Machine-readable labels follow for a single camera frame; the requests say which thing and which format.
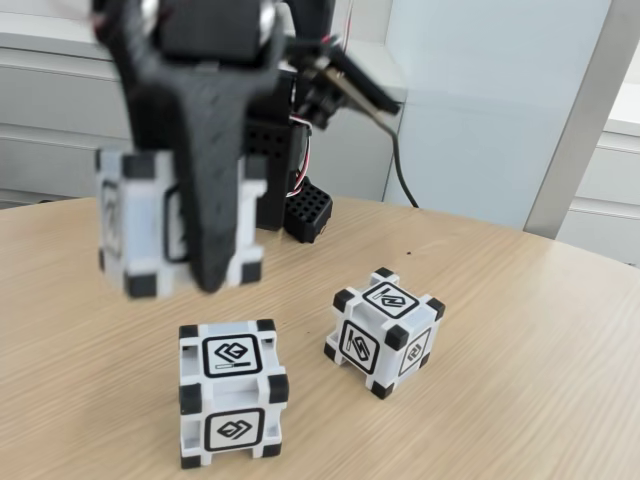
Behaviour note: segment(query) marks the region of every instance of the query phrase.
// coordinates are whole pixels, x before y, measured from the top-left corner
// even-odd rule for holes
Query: wooden table
[[[0,212],[0,478],[637,479],[640,272],[484,223],[340,200],[316,245],[261,233],[258,286],[131,303],[92,200]],[[322,353],[333,294],[386,266],[448,305],[385,401]],[[178,326],[274,318],[283,454],[179,469]]]

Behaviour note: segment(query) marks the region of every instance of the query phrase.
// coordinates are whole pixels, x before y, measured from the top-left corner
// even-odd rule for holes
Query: white cube
[[[236,253],[226,284],[259,281],[263,248],[255,243],[256,202],[267,190],[264,168],[238,162]],[[102,150],[96,157],[100,268],[132,298],[165,297],[193,284],[178,181],[170,152]]]
[[[280,454],[289,381],[276,343],[273,320],[180,327],[182,468],[233,450]]]
[[[366,385],[384,399],[422,368],[431,354],[445,305],[398,286],[386,268],[371,275],[367,288],[348,288],[333,301],[336,330],[324,352],[338,365],[348,361],[367,376]]]

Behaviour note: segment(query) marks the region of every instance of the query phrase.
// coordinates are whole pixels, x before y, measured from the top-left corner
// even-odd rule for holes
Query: electronic component
[[[333,200],[306,177],[300,192],[287,199],[284,229],[300,243],[314,243],[331,218]]]

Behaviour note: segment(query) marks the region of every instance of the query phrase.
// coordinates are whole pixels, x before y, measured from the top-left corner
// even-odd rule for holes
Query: white wall
[[[400,141],[421,206],[523,228],[609,0],[395,0]],[[407,204],[395,173],[385,198]]]
[[[0,0],[0,12],[86,20],[91,0]],[[384,43],[393,0],[355,0],[351,37]],[[344,30],[349,0],[337,0],[334,32]]]
[[[629,67],[629,71],[627,72],[627,78],[625,79],[625,82],[640,84],[640,45],[638,45],[636,55],[631,61],[631,66]]]

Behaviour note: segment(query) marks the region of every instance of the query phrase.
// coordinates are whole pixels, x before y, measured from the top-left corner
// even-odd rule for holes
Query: metal frame
[[[524,230],[555,239],[640,41],[640,1],[611,0],[600,37]]]

